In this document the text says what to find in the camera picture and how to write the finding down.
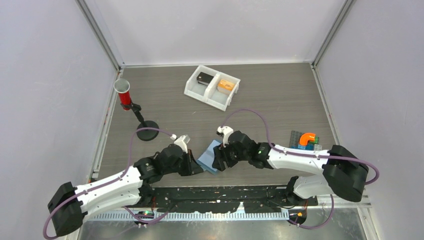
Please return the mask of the blue leather card holder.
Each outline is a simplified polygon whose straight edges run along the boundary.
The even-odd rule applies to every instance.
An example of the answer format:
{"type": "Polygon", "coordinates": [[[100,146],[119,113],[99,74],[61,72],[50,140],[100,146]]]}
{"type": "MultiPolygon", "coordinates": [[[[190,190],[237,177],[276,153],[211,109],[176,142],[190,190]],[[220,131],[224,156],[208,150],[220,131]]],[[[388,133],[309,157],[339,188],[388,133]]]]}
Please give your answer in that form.
{"type": "Polygon", "coordinates": [[[214,147],[217,147],[222,142],[220,140],[213,140],[206,150],[200,155],[200,157],[196,160],[196,162],[202,167],[205,172],[216,175],[218,170],[213,167],[214,162],[214,147]]]}

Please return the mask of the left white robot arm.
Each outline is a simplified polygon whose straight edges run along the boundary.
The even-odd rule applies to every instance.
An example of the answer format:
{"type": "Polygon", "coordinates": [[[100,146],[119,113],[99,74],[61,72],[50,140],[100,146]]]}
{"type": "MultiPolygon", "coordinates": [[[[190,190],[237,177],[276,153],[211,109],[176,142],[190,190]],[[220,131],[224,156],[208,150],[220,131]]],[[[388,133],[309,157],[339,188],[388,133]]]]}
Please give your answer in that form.
{"type": "Polygon", "coordinates": [[[148,207],[154,199],[151,185],[165,175],[187,177],[203,171],[190,150],[170,144],[104,179],[78,186],[70,181],[63,183],[47,204],[50,214],[46,222],[54,226],[54,239],[63,237],[103,212],[137,204],[148,207]]]}

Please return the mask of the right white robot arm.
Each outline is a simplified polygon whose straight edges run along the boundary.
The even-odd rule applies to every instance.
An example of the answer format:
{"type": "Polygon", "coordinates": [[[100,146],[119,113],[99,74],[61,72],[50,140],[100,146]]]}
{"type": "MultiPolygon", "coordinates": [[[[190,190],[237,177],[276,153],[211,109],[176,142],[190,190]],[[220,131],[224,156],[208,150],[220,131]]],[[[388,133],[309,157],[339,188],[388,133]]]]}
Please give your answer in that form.
{"type": "Polygon", "coordinates": [[[224,171],[238,162],[247,161],[257,169],[291,169],[310,176],[293,176],[283,192],[289,205],[299,205],[321,195],[336,195],[358,203],[366,185],[369,168],[341,145],[330,150],[287,148],[268,142],[255,142],[245,133],[219,127],[222,143],[213,149],[213,168],[224,171]]]}

